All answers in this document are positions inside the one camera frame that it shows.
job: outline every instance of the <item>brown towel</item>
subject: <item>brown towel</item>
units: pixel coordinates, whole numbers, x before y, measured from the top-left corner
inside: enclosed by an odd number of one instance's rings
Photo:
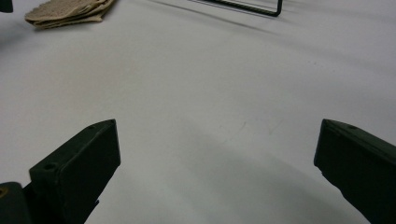
[[[102,21],[115,0],[50,0],[25,15],[27,22],[49,29],[86,21]]]

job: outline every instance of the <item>white table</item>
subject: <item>white table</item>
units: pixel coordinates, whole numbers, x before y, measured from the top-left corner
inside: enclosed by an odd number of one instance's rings
[[[313,165],[322,119],[396,144],[396,2],[285,0],[262,18],[119,0],[37,31],[0,14],[0,182],[86,126],[118,123],[99,223],[368,223]]]

